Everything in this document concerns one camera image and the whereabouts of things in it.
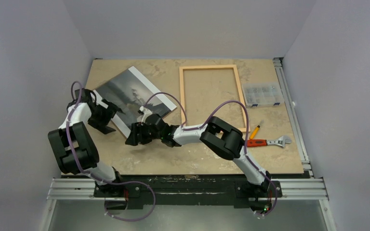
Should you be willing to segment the photo with glass pane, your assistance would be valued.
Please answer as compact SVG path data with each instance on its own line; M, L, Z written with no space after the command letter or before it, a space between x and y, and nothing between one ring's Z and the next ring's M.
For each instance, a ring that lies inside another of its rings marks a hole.
M111 121L125 137L129 136L131 124L141 121L142 115L138 113L141 106L145 105L147 109L161 117L177 108L164 94L150 99L157 92L160 90L134 66L94 90L97 99L105 99L122 110L117 112Z

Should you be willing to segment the wooden picture frame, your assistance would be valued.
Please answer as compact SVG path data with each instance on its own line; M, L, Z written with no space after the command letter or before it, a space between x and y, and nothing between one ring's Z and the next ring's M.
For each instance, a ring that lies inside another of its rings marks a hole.
M235 100L243 105L243 92L235 64L179 67L180 103L187 112L188 126L204 123L223 102Z

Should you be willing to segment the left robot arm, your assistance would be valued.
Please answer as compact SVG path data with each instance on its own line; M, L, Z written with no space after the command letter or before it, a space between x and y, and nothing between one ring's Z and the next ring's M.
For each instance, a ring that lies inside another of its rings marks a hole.
M95 180L98 186L106 185L106 191L118 197L124 192L121 176L114 167L100 161L87 126L105 135L114 132L108 123L123 110L106 99L98 98L92 90L75 90L73 94L64 122L48 133L58 167L62 173L84 175Z

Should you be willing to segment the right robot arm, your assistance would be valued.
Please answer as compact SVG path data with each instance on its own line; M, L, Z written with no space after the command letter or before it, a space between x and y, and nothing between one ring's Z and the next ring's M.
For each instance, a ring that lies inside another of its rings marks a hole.
M222 119L213 116L202 127L169 125L157 115L148 116L144 122L131 125L126 145L145 145L161 140L168 147L181 147L190 143L203 143L222 159L233 161L244 173L248 190L262 196L270 190L271 175L261 167L248 151L243 133Z

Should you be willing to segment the yellow handled screwdriver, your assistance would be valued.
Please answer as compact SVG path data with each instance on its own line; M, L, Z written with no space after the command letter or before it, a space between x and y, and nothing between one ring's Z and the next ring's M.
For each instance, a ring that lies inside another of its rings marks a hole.
M263 125L264 123L264 120L261 120L260 123L256 126L256 128L253 130L253 132L251 133L251 135L249 136L249 139L252 140L254 139L254 137L256 136L256 134L258 133L259 129L261 128L261 126Z

